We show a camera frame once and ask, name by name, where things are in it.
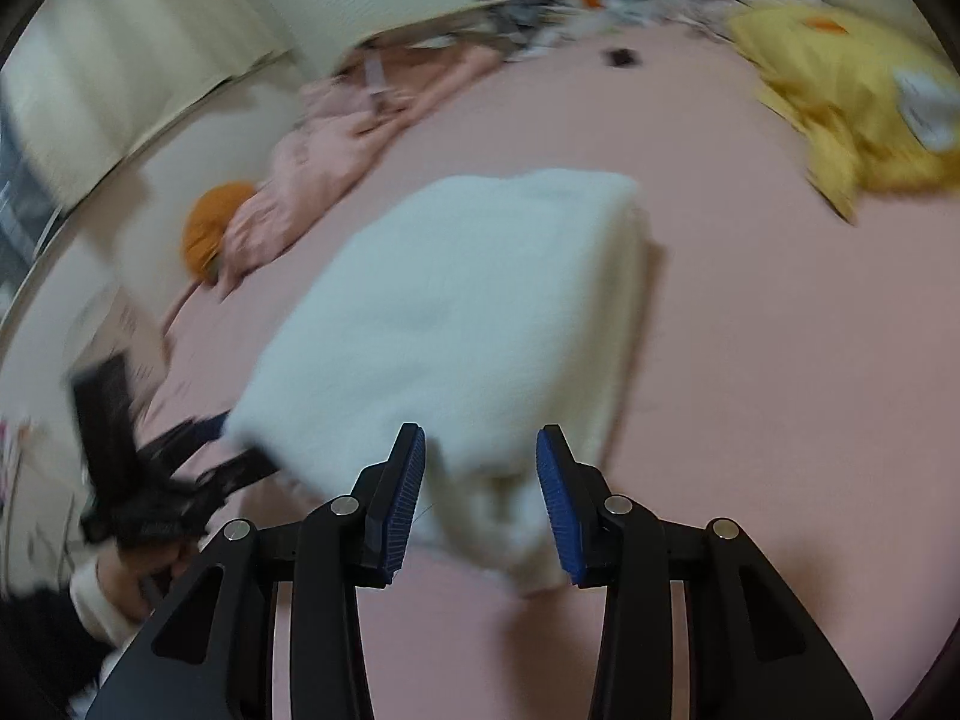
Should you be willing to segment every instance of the folded white towel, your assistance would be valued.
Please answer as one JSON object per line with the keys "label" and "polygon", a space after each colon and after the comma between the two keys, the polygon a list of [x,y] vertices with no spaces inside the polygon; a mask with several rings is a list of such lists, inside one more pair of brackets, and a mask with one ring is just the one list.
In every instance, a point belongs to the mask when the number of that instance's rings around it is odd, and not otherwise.
{"label": "folded white towel", "polygon": [[536,480],[558,423],[597,464],[640,312],[645,216],[613,173],[458,176],[350,240],[264,351],[227,420],[325,496],[427,437],[411,541],[504,574],[565,581]]}

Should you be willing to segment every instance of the human hand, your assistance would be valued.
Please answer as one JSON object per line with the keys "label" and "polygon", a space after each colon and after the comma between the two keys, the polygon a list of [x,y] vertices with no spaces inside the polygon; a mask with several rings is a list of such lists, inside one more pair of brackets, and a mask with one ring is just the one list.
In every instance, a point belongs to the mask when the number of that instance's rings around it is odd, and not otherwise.
{"label": "human hand", "polygon": [[140,582],[166,568],[178,579],[200,552],[195,541],[121,549],[109,543],[97,557],[97,584],[107,600],[131,622],[150,616],[150,603],[143,597]]}

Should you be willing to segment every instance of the crumpled pink fabric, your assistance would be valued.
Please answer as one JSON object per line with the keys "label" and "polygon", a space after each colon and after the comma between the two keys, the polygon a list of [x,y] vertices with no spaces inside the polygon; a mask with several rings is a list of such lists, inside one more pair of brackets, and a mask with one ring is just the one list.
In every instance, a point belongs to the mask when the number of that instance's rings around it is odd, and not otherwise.
{"label": "crumpled pink fabric", "polygon": [[486,46],[381,50],[386,89],[364,85],[363,65],[304,86],[305,116],[272,153],[270,177],[227,225],[220,298],[277,259],[376,162],[390,142],[501,62]]}

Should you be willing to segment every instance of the orange plush toy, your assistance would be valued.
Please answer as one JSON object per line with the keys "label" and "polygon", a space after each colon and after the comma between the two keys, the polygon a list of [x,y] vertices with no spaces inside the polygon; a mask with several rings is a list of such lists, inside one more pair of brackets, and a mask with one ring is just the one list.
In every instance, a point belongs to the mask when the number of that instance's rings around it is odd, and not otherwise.
{"label": "orange plush toy", "polygon": [[193,207],[186,225],[181,251],[190,272],[213,284],[220,270],[220,247],[224,232],[237,209],[256,194],[248,181],[221,184],[204,194]]}

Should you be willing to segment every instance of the pink mattress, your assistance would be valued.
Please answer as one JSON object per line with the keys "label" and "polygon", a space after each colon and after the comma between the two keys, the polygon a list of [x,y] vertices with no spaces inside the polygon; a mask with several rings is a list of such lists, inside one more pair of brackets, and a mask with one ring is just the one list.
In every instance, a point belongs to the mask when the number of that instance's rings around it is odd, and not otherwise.
{"label": "pink mattress", "polygon": [[[611,46],[642,67],[606,67]],[[662,518],[738,520],[889,717],[960,616],[960,204],[866,197],[848,226],[803,179],[802,139],[755,84],[733,50],[678,26],[482,80],[226,301],[186,299],[147,434],[229,408],[338,248],[411,191],[456,173],[627,173],[656,245],[608,480]],[[267,480],[214,524],[275,524],[315,503]],[[572,589],[520,599],[413,551],[392,589],[361,595],[374,707],[391,720],[582,720],[603,603]]]}

